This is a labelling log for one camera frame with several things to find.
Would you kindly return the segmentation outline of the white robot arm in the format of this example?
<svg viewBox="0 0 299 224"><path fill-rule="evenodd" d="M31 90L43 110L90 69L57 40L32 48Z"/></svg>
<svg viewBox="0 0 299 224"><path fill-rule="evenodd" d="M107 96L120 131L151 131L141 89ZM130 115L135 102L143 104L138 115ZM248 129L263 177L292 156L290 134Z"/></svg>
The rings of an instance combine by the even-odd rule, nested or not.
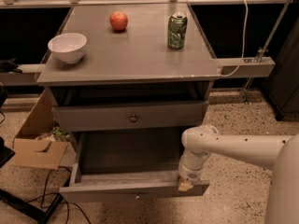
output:
<svg viewBox="0 0 299 224"><path fill-rule="evenodd" d="M178 188L191 189L212 153L272 172L264 224L299 224L299 134L221 135L212 125L186 130Z"/></svg>

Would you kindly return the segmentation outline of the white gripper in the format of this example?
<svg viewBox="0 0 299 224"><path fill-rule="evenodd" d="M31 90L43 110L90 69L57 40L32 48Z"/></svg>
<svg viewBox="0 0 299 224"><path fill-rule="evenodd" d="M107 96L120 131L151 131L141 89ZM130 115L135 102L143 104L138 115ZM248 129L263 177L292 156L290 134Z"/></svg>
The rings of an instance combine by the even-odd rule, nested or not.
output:
<svg viewBox="0 0 299 224"><path fill-rule="evenodd" d="M182 156L178 164L178 173L181 178L178 182L178 190L186 192L193 188L193 183L199 181L203 173L205 155L199 156Z"/></svg>

